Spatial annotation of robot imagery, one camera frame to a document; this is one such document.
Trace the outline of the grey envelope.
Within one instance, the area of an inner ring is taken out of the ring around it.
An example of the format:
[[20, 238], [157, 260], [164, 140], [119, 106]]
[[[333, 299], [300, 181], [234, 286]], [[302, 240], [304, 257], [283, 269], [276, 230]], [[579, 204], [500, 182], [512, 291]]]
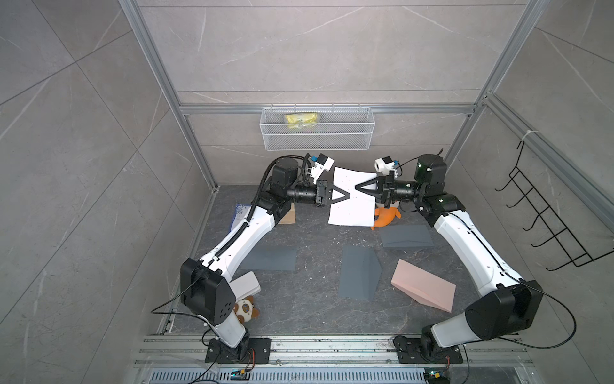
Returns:
[[296, 266], [297, 249], [290, 246], [256, 246], [241, 262], [243, 270], [292, 271]]
[[423, 225], [382, 227], [378, 233], [384, 248], [401, 249], [433, 246], [429, 229]]
[[344, 246], [338, 294], [342, 298], [373, 300], [382, 267], [372, 248]]

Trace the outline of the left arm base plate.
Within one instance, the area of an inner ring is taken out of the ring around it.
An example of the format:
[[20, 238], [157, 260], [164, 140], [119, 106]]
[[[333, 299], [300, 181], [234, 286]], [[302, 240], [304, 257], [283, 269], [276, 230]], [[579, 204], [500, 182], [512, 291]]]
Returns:
[[254, 338], [241, 341], [237, 347], [231, 348], [217, 339], [206, 342], [207, 363], [231, 364], [267, 364], [270, 361], [272, 339]]

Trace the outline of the pink envelope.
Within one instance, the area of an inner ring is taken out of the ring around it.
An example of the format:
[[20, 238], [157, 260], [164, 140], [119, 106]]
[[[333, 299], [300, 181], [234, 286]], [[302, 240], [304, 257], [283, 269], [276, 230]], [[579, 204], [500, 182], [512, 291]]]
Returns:
[[456, 285], [413, 264], [400, 259], [391, 284], [422, 305], [452, 312]]

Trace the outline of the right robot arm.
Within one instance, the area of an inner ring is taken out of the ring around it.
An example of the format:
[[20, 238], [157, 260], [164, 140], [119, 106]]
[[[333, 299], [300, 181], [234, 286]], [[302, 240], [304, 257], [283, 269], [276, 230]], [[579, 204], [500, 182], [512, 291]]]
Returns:
[[427, 154], [418, 157], [412, 181], [396, 179], [395, 171], [390, 171], [354, 187], [385, 206], [411, 201], [452, 246], [481, 296], [462, 314], [423, 329], [421, 353], [425, 358], [460, 344], [508, 340], [510, 334], [532, 326], [547, 295], [537, 281], [522, 278], [497, 254], [460, 200], [445, 192], [446, 173], [441, 155]]

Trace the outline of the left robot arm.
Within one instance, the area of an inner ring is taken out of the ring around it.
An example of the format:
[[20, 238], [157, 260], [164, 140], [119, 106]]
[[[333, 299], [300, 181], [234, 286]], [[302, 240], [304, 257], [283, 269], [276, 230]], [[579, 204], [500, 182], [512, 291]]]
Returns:
[[246, 256], [289, 213], [293, 203], [327, 206], [336, 187], [320, 176], [334, 165], [326, 155], [284, 155], [267, 166], [247, 216], [200, 259], [187, 259], [180, 269], [176, 299], [230, 349], [241, 349], [249, 337], [234, 312], [237, 296], [230, 282]]

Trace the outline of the cream letter paper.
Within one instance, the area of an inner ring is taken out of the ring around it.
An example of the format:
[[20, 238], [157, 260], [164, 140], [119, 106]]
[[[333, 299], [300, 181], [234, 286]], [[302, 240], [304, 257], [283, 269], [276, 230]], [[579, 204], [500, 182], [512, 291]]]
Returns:
[[296, 207], [295, 203], [291, 203], [291, 207], [286, 215], [279, 221], [279, 225], [291, 225], [296, 223]]

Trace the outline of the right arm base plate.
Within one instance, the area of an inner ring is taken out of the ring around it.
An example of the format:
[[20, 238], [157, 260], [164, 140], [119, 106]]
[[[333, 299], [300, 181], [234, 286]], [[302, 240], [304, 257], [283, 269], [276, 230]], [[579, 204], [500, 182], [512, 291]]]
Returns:
[[401, 364], [461, 364], [463, 357], [458, 347], [439, 347], [429, 337], [398, 335], [393, 346]]

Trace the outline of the blue bordered letter paper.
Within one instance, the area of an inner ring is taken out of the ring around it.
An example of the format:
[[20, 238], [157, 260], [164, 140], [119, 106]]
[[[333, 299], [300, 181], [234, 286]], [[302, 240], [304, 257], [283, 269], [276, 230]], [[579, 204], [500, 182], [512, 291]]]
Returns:
[[237, 204], [235, 206], [235, 211], [233, 214], [233, 220], [230, 226], [230, 230], [234, 230], [235, 228], [240, 227], [242, 222], [245, 220], [249, 211], [251, 209], [251, 205], [249, 204]]

